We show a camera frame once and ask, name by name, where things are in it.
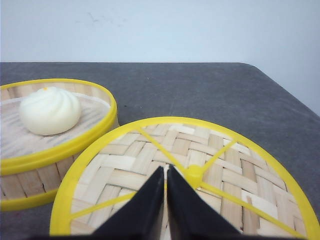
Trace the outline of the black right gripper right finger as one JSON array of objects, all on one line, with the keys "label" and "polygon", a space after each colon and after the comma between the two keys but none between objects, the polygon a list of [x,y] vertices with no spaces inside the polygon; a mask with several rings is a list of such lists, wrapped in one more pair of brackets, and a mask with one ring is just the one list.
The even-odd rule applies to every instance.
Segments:
[{"label": "black right gripper right finger", "polygon": [[167,204],[172,237],[239,237],[240,232],[204,202],[171,165]]}]

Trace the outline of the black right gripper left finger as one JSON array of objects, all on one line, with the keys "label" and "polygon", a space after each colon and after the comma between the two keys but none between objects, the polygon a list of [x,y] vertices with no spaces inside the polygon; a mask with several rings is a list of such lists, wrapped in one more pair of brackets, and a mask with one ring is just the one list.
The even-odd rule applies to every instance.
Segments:
[{"label": "black right gripper left finger", "polygon": [[159,237],[164,212],[164,169],[158,167],[120,210],[95,230],[95,237]]}]

